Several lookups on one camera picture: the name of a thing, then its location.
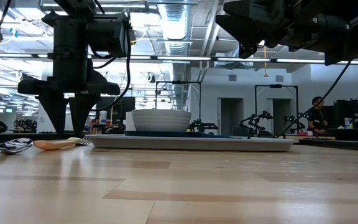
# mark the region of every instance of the person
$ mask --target person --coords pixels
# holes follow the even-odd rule
[[[311,103],[314,108],[311,110],[308,118],[308,130],[312,131],[315,135],[324,134],[327,132],[328,122],[324,120],[323,113],[324,102],[320,100],[322,97],[316,96]]]

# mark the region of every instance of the wooden table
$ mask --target wooden table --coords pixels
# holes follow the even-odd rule
[[[0,155],[0,223],[358,223],[358,151],[33,148]]]

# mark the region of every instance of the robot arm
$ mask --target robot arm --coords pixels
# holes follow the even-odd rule
[[[38,95],[58,134],[65,127],[66,105],[70,104],[76,134],[80,134],[100,94],[120,94],[120,88],[93,68],[88,46],[99,58],[126,57],[131,54],[132,27],[125,14],[96,14],[93,0],[55,0],[68,16],[55,12],[42,20],[53,27],[53,75],[47,80],[22,80],[19,93]],[[100,56],[97,51],[109,52]],[[65,99],[64,93],[75,93]]]
[[[241,45],[247,58],[267,47],[325,53],[325,64],[358,58],[358,0],[240,0],[224,4],[216,22]]]

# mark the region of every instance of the blue tray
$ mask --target blue tray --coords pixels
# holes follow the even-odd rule
[[[137,137],[175,137],[175,138],[233,138],[199,132],[175,132],[175,131],[124,131],[125,136]]]

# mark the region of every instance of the white tray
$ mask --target white tray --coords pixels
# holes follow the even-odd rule
[[[168,138],[138,137],[123,134],[90,134],[95,147],[114,149],[184,149],[184,150],[218,150],[218,151],[260,151],[286,152],[293,143],[292,139],[269,138]]]

